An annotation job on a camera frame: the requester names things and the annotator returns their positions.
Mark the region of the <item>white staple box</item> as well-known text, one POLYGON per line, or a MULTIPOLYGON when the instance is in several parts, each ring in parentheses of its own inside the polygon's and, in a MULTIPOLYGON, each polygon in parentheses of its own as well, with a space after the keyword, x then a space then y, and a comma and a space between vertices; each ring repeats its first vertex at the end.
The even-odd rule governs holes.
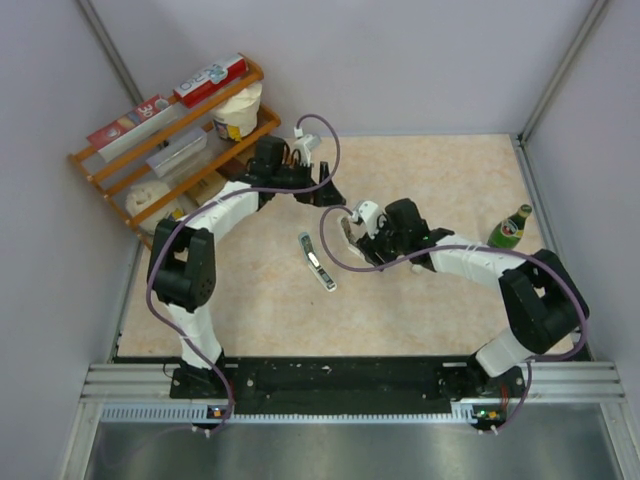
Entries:
POLYGON ((373 260, 369 255, 371 247, 371 237, 367 232, 358 234, 354 228, 356 224, 351 221, 351 217, 343 215, 338 220, 339 226, 342 229, 342 237, 347 244, 349 251, 360 258, 362 261, 373 265, 373 260))

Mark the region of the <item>light blue stapler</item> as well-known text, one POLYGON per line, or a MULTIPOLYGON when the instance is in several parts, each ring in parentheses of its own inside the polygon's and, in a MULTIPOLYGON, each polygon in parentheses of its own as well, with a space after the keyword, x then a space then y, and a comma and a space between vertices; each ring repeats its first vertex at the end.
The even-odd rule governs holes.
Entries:
POLYGON ((334 292, 337 289, 337 284, 320 263, 310 235, 307 232, 302 232, 298 235, 298 241, 307 266, 315 278, 327 292, 334 292))

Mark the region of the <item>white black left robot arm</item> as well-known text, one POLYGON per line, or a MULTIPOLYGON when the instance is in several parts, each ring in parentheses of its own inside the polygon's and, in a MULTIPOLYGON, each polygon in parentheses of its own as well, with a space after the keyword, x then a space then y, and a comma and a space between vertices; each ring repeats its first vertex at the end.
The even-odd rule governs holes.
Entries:
POLYGON ((209 307, 216 286, 217 242, 279 194, 315 207, 346 203, 333 184, 341 160, 340 141, 334 140, 334 163, 322 161, 315 180, 313 164, 303 153, 304 140, 297 138, 289 148, 282 138, 261 137, 245 171, 219 194, 181 219, 164 219, 156 226, 147 273, 147 307, 178 335, 181 359, 195 369, 192 384, 205 396, 230 387, 219 365, 223 347, 209 307))

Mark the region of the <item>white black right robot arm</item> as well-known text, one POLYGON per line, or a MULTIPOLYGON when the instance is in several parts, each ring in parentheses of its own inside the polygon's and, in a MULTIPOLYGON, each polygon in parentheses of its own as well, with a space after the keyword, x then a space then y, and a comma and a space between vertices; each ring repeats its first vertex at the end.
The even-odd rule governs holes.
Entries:
POLYGON ((400 199, 380 207, 359 202, 340 222, 350 250, 374 267, 406 259, 413 271, 465 278, 501 295, 508 325, 471 355, 466 380, 476 394, 498 389, 503 373, 526 360, 563 361, 551 348, 582 329, 588 306, 559 257, 541 249, 533 255, 489 247, 446 228, 432 229, 416 204, 400 199))

